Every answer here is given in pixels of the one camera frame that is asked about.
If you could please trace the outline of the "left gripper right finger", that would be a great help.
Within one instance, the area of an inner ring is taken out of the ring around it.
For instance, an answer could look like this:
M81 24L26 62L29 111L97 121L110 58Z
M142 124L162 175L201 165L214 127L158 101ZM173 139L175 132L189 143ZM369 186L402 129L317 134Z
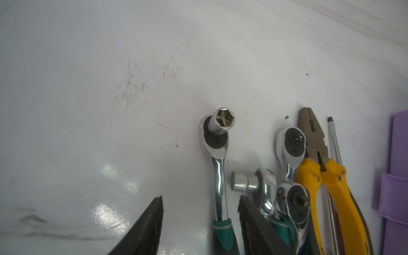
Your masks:
M238 213L247 255L295 255L249 197L240 197Z

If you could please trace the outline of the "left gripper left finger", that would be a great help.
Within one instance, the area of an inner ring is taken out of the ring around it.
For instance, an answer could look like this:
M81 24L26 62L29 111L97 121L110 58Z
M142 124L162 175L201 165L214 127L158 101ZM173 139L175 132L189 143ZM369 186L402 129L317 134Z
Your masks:
M163 199L156 197L127 234L110 252L111 255L156 255L163 222Z

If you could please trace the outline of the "red handled ratchet wrench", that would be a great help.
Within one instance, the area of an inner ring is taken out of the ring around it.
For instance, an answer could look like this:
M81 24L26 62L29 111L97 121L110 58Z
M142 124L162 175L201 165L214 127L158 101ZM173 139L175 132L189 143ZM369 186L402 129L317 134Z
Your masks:
M305 158L305 134L295 126L281 128L275 136L275 153L282 168L278 182L292 181Z

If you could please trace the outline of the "green ratchet wrench with socket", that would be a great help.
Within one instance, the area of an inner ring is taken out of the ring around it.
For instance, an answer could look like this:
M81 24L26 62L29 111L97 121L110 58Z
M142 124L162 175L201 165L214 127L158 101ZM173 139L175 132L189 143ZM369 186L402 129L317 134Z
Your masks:
M206 115L199 124L200 142L208 153L214 170L214 209L212 223L212 254L239 255L232 220L228 215L225 158L228 150L228 131L235 124L235 115L228 107L220 107Z

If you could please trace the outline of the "purple plastic tool box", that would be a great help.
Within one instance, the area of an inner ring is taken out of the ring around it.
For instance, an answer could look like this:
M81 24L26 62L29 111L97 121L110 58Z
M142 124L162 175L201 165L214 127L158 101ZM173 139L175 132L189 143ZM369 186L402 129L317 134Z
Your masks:
M381 177L379 212L386 219L384 255L408 253L408 112L393 117L390 171Z

